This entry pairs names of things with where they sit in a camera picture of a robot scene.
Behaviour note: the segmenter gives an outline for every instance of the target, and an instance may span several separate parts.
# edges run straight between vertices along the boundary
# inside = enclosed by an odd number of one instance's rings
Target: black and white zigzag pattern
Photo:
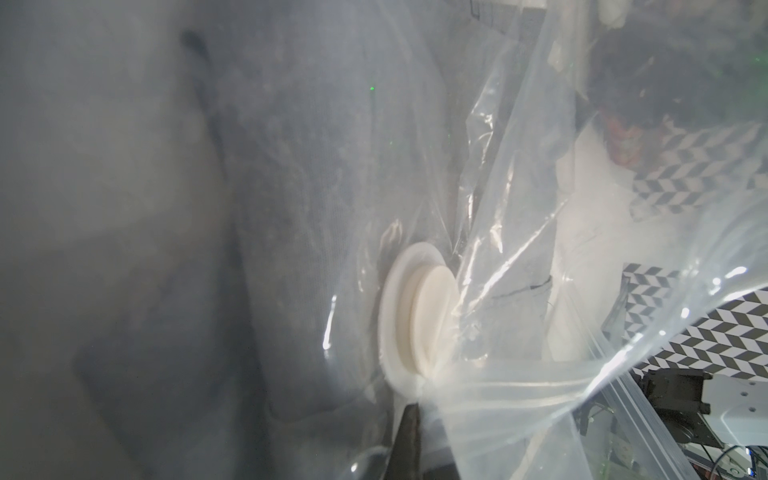
[[[768,133],[765,124],[689,132],[667,122],[664,129],[660,166],[634,179],[634,219],[695,210],[743,179],[747,188],[768,187],[768,152],[761,147]]]
[[[679,273],[630,263],[624,340],[641,332],[664,305]],[[768,289],[722,305],[688,326],[637,372],[664,368],[704,369],[741,379],[768,381]]]

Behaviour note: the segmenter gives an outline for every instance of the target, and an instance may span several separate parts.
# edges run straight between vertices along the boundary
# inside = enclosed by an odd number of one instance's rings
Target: white flange
[[[391,387],[417,400],[458,329],[458,284],[440,252],[414,243],[395,259],[379,305],[379,361]]]

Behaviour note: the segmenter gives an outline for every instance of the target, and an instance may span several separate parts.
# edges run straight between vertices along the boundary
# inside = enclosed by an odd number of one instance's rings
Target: clear plastic sheet
[[[6,6],[8,476],[374,475],[379,289],[427,241],[425,465],[591,478],[568,412],[768,279],[766,9],[504,3]],[[597,352],[629,262],[679,282]]]
[[[628,374],[601,390],[574,417],[595,478],[658,478],[698,475]]]

